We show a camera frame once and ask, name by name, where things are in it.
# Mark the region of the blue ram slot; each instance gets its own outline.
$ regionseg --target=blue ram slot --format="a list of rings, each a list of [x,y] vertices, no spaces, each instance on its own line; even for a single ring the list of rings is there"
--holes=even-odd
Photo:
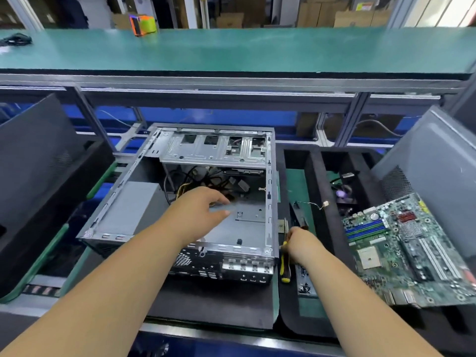
[[[375,224],[379,224],[379,223],[383,223],[381,219],[378,219],[378,220],[376,220],[375,222],[370,222],[370,223],[367,223],[367,224],[362,224],[361,226],[357,226],[357,227],[354,227],[354,228],[346,229],[346,233],[354,232],[354,231],[359,230],[359,229],[362,229],[362,228],[371,227],[371,226],[373,226],[373,225],[375,225]]]
[[[385,230],[385,229],[386,229],[385,226],[382,225],[381,227],[378,227],[378,228],[373,228],[373,229],[370,229],[370,230],[366,230],[365,232],[362,232],[362,233],[354,234],[354,235],[348,237],[348,240],[352,240],[354,238],[362,237],[366,234],[375,233],[375,232],[378,232],[380,230]]]

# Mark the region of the motherboard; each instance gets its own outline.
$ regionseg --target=motherboard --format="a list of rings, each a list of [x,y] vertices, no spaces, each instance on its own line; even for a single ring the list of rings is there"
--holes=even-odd
[[[476,302],[476,278],[418,194],[343,222],[357,274],[388,305]]]

